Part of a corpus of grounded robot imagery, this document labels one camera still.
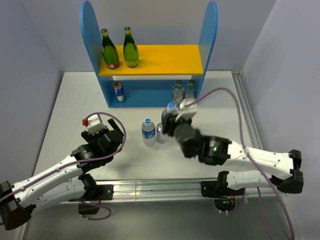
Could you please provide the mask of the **blue label water bottle front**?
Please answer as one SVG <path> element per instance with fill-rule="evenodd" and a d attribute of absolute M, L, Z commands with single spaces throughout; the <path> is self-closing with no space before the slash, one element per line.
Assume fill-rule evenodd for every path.
<path fill-rule="evenodd" d="M 176 108 L 177 108 L 177 105 L 174 102 L 169 102 L 167 104 L 167 107 L 162 111 L 162 114 L 161 114 L 161 123 L 162 124 L 164 124 L 164 122 L 165 122 L 166 115 L 168 113 L 174 113 Z"/>

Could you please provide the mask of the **green glass bottle orange label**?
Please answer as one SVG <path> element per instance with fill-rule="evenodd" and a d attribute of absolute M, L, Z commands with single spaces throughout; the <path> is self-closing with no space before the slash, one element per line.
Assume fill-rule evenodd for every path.
<path fill-rule="evenodd" d="M 101 29 L 102 35 L 102 56 L 109 69 L 117 69 L 120 66 L 118 51 L 113 44 L 106 28 Z"/>

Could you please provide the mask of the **green glass bottle gold cap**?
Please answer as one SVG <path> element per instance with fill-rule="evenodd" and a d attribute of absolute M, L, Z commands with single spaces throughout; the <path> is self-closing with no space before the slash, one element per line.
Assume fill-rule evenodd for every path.
<path fill-rule="evenodd" d="M 128 67 L 134 68 L 139 64 L 139 51 L 132 36 L 129 26 L 124 28 L 125 38 L 123 45 L 123 57 Z"/>

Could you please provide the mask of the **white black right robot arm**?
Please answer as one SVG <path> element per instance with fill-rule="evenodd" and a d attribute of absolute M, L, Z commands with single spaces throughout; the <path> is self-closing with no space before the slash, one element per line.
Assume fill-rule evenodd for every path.
<path fill-rule="evenodd" d="M 300 194 L 304 186 L 298 150 L 277 153 L 244 147 L 228 138 L 203 135 L 192 127 L 190 117 L 164 113 L 163 134 L 173 137 L 185 158 L 202 164 L 225 167 L 217 179 L 202 181 L 201 194 L 207 198 L 240 196 L 246 188 L 274 187 L 286 194 Z"/>

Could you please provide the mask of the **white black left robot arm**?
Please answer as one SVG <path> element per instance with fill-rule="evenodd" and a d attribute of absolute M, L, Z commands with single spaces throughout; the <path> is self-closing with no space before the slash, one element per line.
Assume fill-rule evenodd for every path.
<path fill-rule="evenodd" d="M 83 119 L 87 130 L 81 137 L 85 144 L 33 177 L 14 184 L 1 182 L 0 218 L 7 231 L 24 225 L 33 214 L 49 206 L 66 201 L 86 204 L 102 199 L 102 189 L 89 171 L 110 163 L 126 140 L 125 127 L 117 118 L 107 122 L 111 129 L 102 123 L 98 114 Z"/>

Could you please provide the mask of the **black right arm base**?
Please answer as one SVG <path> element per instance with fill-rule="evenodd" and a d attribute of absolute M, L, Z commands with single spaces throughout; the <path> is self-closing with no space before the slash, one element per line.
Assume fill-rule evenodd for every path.
<path fill-rule="evenodd" d="M 214 199 L 215 207 L 222 212 L 230 212 L 237 206 L 236 197 L 241 196 L 241 201 L 245 195 L 245 189 L 239 190 L 229 189 L 225 186 L 218 186 L 216 180 L 201 181 L 201 195 L 204 198 Z"/>

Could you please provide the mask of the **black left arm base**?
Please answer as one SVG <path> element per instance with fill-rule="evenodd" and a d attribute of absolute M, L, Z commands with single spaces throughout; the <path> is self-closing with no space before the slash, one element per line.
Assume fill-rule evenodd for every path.
<path fill-rule="evenodd" d="M 79 199 L 87 202 L 110 201 L 113 198 L 114 186 L 112 184 L 97 185 L 91 190 L 86 190 L 84 195 Z M 97 206 L 89 206 L 84 203 L 78 203 L 78 213 L 80 215 L 96 215 L 99 211 Z"/>

